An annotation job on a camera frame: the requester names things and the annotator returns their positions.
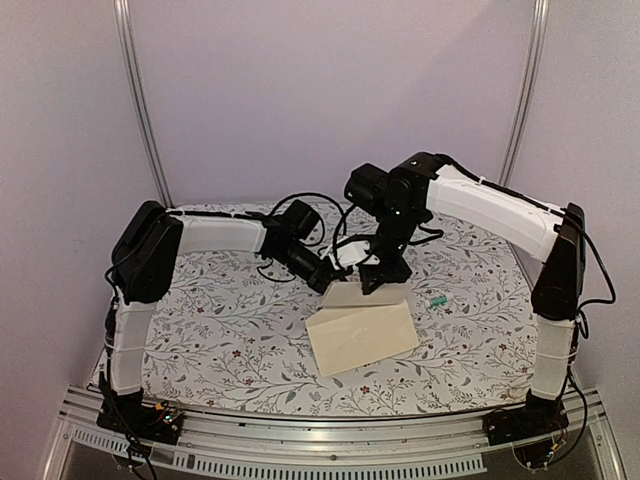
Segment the cream paper envelope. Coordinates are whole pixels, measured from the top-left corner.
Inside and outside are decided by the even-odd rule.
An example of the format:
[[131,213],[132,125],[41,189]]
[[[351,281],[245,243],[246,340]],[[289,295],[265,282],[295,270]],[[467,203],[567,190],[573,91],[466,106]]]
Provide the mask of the cream paper envelope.
[[405,301],[364,308],[327,308],[305,321],[321,376],[350,371],[415,349],[418,336]]

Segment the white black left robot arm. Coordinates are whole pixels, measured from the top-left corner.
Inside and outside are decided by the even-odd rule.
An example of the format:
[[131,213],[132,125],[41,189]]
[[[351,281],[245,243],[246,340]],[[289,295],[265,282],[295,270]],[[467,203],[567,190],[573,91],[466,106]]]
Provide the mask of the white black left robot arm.
[[128,434],[148,426],[146,408],[127,395],[142,390],[147,330],[157,303],[170,289],[178,256],[254,253],[323,294],[351,271],[339,268],[332,253],[319,255],[305,245],[319,220],[318,212],[299,200],[282,214],[169,210],[156,201],[144,202],[116,243],[105,273],[113,297],[105,321],[103,383],[119,396],[108,410],[111,419]]

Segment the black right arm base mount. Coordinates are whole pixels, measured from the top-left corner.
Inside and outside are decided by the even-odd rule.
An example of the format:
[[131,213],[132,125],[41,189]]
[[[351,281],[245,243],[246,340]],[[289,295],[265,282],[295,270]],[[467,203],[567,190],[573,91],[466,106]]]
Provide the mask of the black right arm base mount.
[[566,443],[569,421],[561,398],[546,400],[526,395],[517,408],[498,408],[482,417],[482,429],[491,446],[527,440],[513,450],[515,459],[529,470],[548,467]]

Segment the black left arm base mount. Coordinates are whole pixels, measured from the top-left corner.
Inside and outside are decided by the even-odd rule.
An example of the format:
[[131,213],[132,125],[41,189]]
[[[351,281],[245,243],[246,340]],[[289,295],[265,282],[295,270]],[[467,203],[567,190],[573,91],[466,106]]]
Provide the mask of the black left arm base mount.
[[176,445],[182,432],[182,411],[167,401],[146,405],[143,391],[117,395],[107,388],[96,424],[106,430],[157,443]]

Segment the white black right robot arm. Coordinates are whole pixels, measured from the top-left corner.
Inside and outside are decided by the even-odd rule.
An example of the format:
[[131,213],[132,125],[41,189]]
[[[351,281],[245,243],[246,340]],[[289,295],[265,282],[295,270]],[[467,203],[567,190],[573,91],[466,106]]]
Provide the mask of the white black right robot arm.
[[471,173],[445,154],[418,152],[384,171],[364,164],[350,174],[344,196],[377,222],[354,247],[334,246],[338,262],[351,260],[364,294],[406,282],[404,259],[418,227],[434,215],[456,218],[487,231],[540,265],[531,291],[539,333],[528,406],[517,427],[537,436],[556,417],[553,401],[563,393],[572,361],[575,329],[588,302],[581,298],[586,256],[599,253],[585,226],[583,209],[535,200]]

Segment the cream letter paper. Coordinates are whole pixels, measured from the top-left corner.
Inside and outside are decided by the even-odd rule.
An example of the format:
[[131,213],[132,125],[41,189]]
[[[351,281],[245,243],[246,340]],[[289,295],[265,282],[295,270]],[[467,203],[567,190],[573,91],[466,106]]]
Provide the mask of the cream letter paper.
[[322,299],[323,308],[355,308],[394,305],[409,294],[408,284],[385,284],[373,293],[364,294],[358,282],[333,282]]

